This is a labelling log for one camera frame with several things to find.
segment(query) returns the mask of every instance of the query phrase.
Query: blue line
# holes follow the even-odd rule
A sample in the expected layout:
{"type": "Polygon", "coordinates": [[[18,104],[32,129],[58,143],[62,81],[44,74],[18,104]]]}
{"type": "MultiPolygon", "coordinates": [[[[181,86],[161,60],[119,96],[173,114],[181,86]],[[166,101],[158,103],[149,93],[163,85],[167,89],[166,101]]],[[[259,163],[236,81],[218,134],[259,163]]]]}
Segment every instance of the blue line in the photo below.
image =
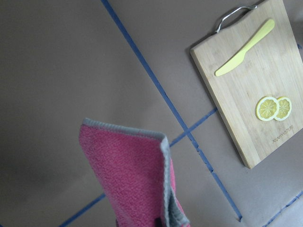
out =
{"type": "Polygon", "coordinates": [[[77,213],[75,213],[73,216],[71,216],[69,219],[67,219],[65,222],[63,222],[59,227],[66,227],[70,223],[72,223],[75,219],[77,219],[79,216],[81,216],[83,213],[88,211],[92,206],[94,206],[97,202],[103,200],[105,198],[105,194],[102,193],[99,197],[94,199],[92,202],[90,202],[88,205],[83,207],[81,210],[79,210],[77,213]]]}
{"type": "Polygon", "coordinates": [[[187,136],[189,132],[192,132],[196,127],[201,125],[203,122],[205,122],[211,115],[217,112],[217,107],[210,111],[207,115],[202,117],[199,121],[197,121],[195,124],[193,124],[189,129],[185,130],[181,135],[179,135],[177,138],[175,138],[171,144],[169,145],[170,147],[174,146],[176,143],[178,143],[183,137],[187,136]]]}
{"type": "MultiPolygon", "coordinates": [[[[139,51],[138,47],[136,46],[136,44],[134,43],[133,39],[131,38],[131,36],[129,35],[129,33],[127,32],[126,28],[124,27],[124,25],[122,24],[122,22],[120,21],[119,17],[117,16],[117,14],[115,13],[115,11],[113,10],[113,8],[111,7],[111,5],[109,4],[109,2],[107,0],[101,0],[101,2],[103,3],[104,7],[107,9],[108,13],[110,14],[110,16],[112,17],[112,19],[114,20],[114,22],[116,23],[116,25],[118,26],[118,28],[120,29],[121,33],[123,34],[124,38],[126,39],[126,41],[128,42],[128,44],[130,45],[130,47],[132,48],[133,52],[136,54],[138,60],[140,61],[140,63],[142,64],[142,66],[144,67],[144,69],[146,70],[146,72],[148,73],[148,75],[150,76],[151,80],[153,81],[153,83],[155,84],[156,88],[158,89],[158,91],[160,92],[160,94],[162,95],[163,99],[165,100],[165,102],[167,103],[167,105],[169,106],[170,110],[172,111],[172,113],[175,115],[177,121],[179,122],[179,124],[181,125],[181,127],[183,128],[184,131],[188,130],[188,127],[186,126],[185,122],[183,121],[183,119],[181,118],[180,114],[178,113],[178,111],[176,110],[175,106],[173,105],[173,103],[171,102],[171,100],[168,98],[168,96],[166,95],[163,87],[161,86],[160,82],[158,81],[158,79],[156,78],[155,74],[153,73],[153,71],[151,70],[150,66],[148,65],[148,63],[146,62],[145,58],[143,57],[143,55],[141,54],[141,52],[139,51]]],[[[198,143],[196,142],[195,138],[193,137],[193,135],[189,132],[187,133],[188,138],[191,140],[192,144],[194,145],[194,147],[196,148],[197,152],[199,153],[200,157],[202,158],[202,160],[204,161],[204,163],[206,164],[207,168],[209,169],[209,171],[212,173],[214,171],[213,167],[211,166],[211,164],[209,163],[209,161],[207,160],[206,156],[204,155],[203,151],[199,148],[198,143]]],[[[230,203],[230,205],[232,206],[232,208],[235,210],[235,212],[238,215],[239,221],[241,221],[242,219],[242,215],[240,213],[240,211],[238,210],[237,206],[235,205],[235,203],[233,202],[233,200],[231,199],[230,195],[227,193],[225,187],[223,186],[223,184],[219,184],[219,187],[222,190],[223,194],[226,196],[228,202],[230,203]]]]}
{"type": "Polygon", "coordinates": [[[270,223],[272,223],[287,207],[292,205],[296,200],[298,200],[303,195],[303,191],[301,191],[296,197],[294,197],[288,204],[286,204],[277,214],[275,214],[267,223],[262,227],[267,227],[270,223]]]}

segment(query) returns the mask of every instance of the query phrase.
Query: cutting board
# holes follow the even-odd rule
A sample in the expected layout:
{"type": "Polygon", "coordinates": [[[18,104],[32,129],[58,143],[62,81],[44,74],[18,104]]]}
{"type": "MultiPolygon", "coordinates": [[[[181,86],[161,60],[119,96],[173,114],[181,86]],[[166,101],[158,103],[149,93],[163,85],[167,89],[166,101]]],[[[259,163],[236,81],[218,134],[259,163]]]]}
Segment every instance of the cutting board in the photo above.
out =
{"type": "Polygon", "coordinates": [[[191,55],[246,167],[253,168],[303,128],[303,64],[282,0],[258,5],[192,48],[191,55]],[[269,18],[274,29],[238,67],[216,77],[214,72],[269,18]],[[289,97],[290,116],[281,122],[259,120],[255,108],[264,96],[289,97]]]}

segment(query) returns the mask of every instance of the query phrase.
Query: folded towel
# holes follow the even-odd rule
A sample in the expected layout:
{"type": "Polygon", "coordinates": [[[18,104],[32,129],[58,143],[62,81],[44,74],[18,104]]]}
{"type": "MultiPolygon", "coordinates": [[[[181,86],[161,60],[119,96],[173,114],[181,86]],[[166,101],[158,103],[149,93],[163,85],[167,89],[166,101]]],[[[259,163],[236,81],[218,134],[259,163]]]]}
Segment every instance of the folded towel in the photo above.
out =
{"type": "Polygon", "coordinates": [[[119,227],[189,227],[163,133],[86,118],[79,141],[119,227]]]}

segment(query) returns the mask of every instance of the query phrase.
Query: toy lemon slice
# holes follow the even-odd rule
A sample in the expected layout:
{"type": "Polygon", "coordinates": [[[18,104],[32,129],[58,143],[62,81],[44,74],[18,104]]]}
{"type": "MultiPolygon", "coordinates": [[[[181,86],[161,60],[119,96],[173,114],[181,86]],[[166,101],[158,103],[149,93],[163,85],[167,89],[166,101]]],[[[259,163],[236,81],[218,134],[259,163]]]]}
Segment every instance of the toy lemon slice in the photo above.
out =
{"type": "Polygon", "coordinates": [[[279,112],[274,117],[276,121],[283,121],[285,120],[292,111],[292,102],[287,97],[280,97],[277,99],[279,102],[279,112]]]}
{"type": "Polygon", "coordinates": [[[262,98],[256,107],[256,116],[262,121],[273,120],[279,112],[279,102],[274,97],[262,98]]]}

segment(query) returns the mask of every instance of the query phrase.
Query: knife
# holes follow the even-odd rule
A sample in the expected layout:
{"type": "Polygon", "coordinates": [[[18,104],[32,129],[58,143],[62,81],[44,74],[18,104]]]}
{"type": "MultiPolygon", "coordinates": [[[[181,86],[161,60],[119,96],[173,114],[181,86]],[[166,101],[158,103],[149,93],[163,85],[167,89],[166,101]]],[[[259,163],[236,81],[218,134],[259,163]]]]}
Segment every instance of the knife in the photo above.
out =
{"type": "Polygon", "coordinates": [[[252,38],[232,58],[230,58],[214,73],[215,76],[219,77],[240,65],[244,60],[246,52],[257,42],[263,39],[271,30],[273,30],[274,27],[275,21],[273,19],[267,20],[264,25],[252,36],[252,38]]]}

